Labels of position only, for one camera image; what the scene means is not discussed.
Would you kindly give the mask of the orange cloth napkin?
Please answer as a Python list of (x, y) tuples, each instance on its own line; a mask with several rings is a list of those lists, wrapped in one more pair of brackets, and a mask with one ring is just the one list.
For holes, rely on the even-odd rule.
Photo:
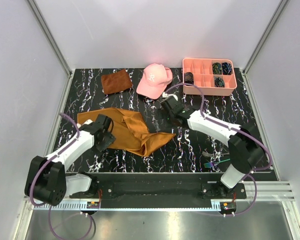
[(105, 115), (114, 122), (112, 134), (115, 141), (109, 146), (110, 149), (148, 157), (175, 137), (174, 133), (150, 133), (140, 112), (121, 108), (110, 107), (78, 113), (77, 123), (82, 125), (87, 120), (94, 121), (99, 115)]

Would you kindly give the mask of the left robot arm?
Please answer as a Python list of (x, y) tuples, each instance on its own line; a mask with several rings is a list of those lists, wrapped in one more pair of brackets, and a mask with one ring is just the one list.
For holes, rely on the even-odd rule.
[(47, 156), (35, 156), (29, 166), (24, 193), (35, 207), (57, 206), (65, 197), (81, 193), (93, 198), (97, 179), (88, 173), (66, 175), (70, 166), (86, 151), (101, 154), (116, 140), (114, 121), (103, 114), (75, 125), (75, 135)]

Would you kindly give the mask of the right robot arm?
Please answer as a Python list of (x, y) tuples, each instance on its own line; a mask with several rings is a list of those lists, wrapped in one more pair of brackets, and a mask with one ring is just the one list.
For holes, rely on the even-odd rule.
[(230, 165), (220, 181), (207, 190), (208, 197), (229, 198), (236, 185), (266, 154), (265, 146), (253, 136), (256, 129), (253, 125), (225, 122), (202, 110), (186, 108), (173, 96), (165, 98), (160, 105), (173, 124), (203, 133), (227, 146)]

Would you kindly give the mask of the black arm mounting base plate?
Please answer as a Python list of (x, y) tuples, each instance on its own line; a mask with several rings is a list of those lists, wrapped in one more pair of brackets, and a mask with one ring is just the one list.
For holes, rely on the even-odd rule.
[(119, 211), (164, 211), (213, 209), (213, 200), (247, 198), (243, 183), (229, 190), (219, 173), (93, 173), (94, 192), (78, 192), (72, 199), (96, 199), (102, 192), (101, 208)]

